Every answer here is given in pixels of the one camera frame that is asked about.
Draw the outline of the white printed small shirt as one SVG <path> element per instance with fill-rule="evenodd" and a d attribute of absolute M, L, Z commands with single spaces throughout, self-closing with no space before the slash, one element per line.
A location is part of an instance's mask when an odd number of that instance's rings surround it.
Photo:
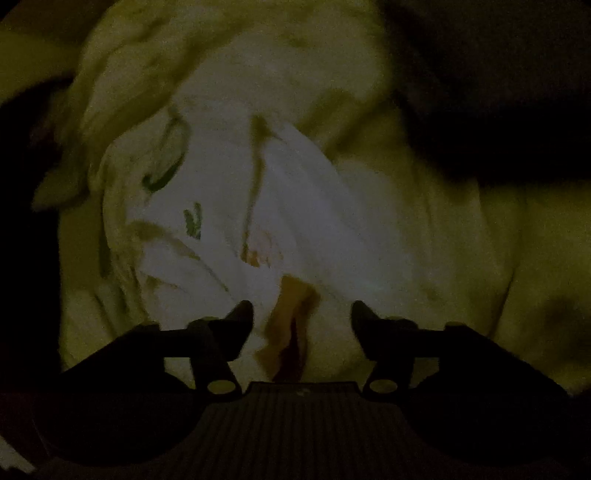
<path fill-rule="evenodd" d="M 408 260 L 374 178 L 242 105 L 165 106 L 107 148 L 96 177 L 131 318 L 178 329 L 249 300 L 240 382 L 286 370 L 288 344 L 308 381 L 359 378 L 349 309 L 401 314 Z"/>

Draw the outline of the leaf-patterned light bedsheet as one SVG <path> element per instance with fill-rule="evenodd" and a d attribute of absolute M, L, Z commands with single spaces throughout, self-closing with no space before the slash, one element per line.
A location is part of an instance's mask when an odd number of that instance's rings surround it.
<path fill-rule="evenodd" d="M 549 198 L 447 187 L 421 166 L 383 96 L 377 12 L 366 1 L 119 1 L 92 32 L 67 92 L 69 124 L 88 150 L 81 172 L 101 213 L 107 270 L 65 297 L 62 358 L 74 366 L 137 322 L 114 275 L 96 183 L 107 148 L 173 102 L 242 105 L 294 126 L 335 166 L 375 174 L 401 246 L 404 310 L 423 328 L 458 320 L 567 391 L 590 383 L 590 240 L 552 246 L 530 226 L 556 223 Z"/>

